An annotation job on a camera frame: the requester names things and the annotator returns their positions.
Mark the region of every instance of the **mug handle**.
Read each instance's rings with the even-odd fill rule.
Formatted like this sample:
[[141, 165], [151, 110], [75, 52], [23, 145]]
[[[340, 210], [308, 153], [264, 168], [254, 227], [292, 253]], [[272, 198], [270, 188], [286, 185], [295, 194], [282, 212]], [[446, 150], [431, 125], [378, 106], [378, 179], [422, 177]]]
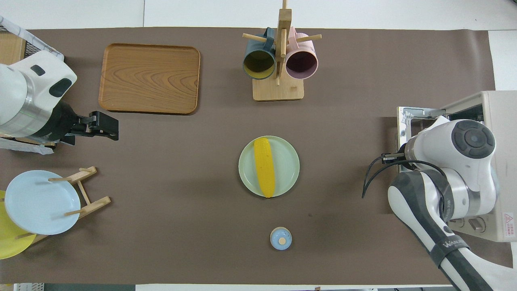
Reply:
[[298, 42], [296, 41], [296, 29], [294, 29], [294, 26], [289, 28], [289, 37], [287, 39], [289, 40], [289, 45], [291, 46], [292, 50], [297, 50], [300, 48]]
[[264, 32], [264, 38], [266, 38], [266, 42], [264, 43], [264, 50], [269, 51], [271, 47], [273, 47], [273, 42], [275, 41], [275, 30], [273, 28], [266, 28], [266, 32]]

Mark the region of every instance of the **warning triangle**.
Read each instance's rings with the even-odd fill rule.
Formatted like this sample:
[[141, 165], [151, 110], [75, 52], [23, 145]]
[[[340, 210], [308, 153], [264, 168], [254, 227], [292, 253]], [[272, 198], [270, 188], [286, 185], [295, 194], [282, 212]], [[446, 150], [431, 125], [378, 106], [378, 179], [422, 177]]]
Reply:
[[512, 219], [513, 219], [513, 217], [511, 217], [505, 213], [505, 221], [506, 221], [505, 223], [509, 223], [510, 221], [512, 221]]

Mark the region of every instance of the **yellow corn cob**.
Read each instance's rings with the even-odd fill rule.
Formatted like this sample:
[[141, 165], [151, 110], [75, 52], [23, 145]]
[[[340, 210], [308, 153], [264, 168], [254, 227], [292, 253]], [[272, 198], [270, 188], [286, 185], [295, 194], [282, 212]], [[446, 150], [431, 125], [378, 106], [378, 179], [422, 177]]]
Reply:
[[261, 137], [253, 143], [255, 148], [255, 166], [257, 169], [258, 184], [266, 198], [275, 193], [275, 168], [269, 140]]

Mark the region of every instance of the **wooden tray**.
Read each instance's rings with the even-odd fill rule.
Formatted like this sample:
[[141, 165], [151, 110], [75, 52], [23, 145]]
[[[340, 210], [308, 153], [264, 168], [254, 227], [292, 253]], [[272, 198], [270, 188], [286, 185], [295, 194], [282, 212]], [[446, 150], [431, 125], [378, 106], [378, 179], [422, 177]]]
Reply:
[[190, 114], [200, 59], [193, 47], [113, 43], [104, 51], [99, 104], [110, 111]]

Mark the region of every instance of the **blue lid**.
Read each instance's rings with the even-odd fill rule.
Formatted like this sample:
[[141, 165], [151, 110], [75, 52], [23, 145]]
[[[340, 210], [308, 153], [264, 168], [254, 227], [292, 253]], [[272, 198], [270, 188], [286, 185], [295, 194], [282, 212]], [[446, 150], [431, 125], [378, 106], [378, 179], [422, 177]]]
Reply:
[[285, 227], [277, 227], [273, 229], [271, 235], [269, 236], [271, 241], [271, 245], [273, 248], [283, 251], [288, 249], [293, 242], [293, 237], [289, 230]]

